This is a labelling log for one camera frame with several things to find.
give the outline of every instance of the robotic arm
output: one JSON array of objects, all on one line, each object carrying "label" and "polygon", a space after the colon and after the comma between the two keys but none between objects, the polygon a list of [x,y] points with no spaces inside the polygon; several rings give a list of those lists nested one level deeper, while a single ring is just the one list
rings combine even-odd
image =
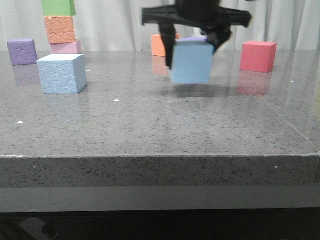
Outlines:
[{"label": "robotic arm", "polygon": [[214,51],[229,40],[232,25],[245,28],[249,26],[252,16],[248,11],[221,7],[220,1],[175,0],[175,5],[142,9],[142,25],[159,25],[166,52],[166,65],[170,69],[176,40],[174,24],[200,28],[202,34],[207,35],[207,42],[214,46]]}]

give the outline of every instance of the light blue foam cube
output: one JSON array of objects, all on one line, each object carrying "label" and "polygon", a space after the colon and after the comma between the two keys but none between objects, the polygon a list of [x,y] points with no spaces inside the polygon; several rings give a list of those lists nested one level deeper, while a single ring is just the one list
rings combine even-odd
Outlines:
[{"label": "light blue foam cube", "polygon": [[83,54],[51,54],[37,64],[44,94],[78,94],[88,84]]},{"label": "light blue foam cube", "polygon": [[213,64],[214,46],[205,38],[175,41],[170,77],[175,84],[207,84]]}]

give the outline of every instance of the dark floor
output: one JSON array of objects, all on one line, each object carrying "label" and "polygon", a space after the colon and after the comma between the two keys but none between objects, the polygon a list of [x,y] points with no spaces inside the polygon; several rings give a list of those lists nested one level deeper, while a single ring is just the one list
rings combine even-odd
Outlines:
[{"label": "dark floor", "polygon": [[[56,237],[41,233],[44,223],[52,223]],[[8,239],[320,240],[320,209],[6,215],[0,240]]]}]

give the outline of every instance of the cube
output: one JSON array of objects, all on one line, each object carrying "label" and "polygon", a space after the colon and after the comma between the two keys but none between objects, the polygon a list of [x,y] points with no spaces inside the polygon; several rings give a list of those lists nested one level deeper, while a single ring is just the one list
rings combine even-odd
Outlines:
[{"label": "cube", "polygon": [[276,42],[248,41],[242,46],[241,70],[269,73],[274,68]]},{"label": "cube", "polygon": [[52,16],[75,16],[75,0],[42,0],[43,14]]},{"label": "cube", "polygon": [[170,77],[175,84],[207,84],[214,46],[201,37],[176,40]]},{"label": "cube", "polygon": [[7,42],[12,66],[37,64],[38,56],[33,38],[12,39]]},{"label": "cube", "polygon": [[45,94],[78,94],[88,84],[83,54],[51,54],[37,63]]},{"label": "cube", "polygon": [[[177,33],[175,39],[179,39],[180,35]],[[151,36],[151,54],[153,56],[165,57],[166,49],[162,42],[161,35],[155,34]]]},{"label": "cube", "polygon": [[75,27],[72,16],[45,16],[46,33],[50,44],[75,43]]},{"label": "cube", "polygon": [[70,43],[51,43],[50,48],[52,54],[82,54],[80,40]]}]

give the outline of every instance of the purple foam cube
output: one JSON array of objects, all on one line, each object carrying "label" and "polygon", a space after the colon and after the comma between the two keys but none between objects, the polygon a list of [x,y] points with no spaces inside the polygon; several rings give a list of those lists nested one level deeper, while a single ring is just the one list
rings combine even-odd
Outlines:
[{"label": "purple foam cube", "polygon": [[34,39],[12,39],[7,42],[7,46],[13,66],[37,64],[38,56]]}]

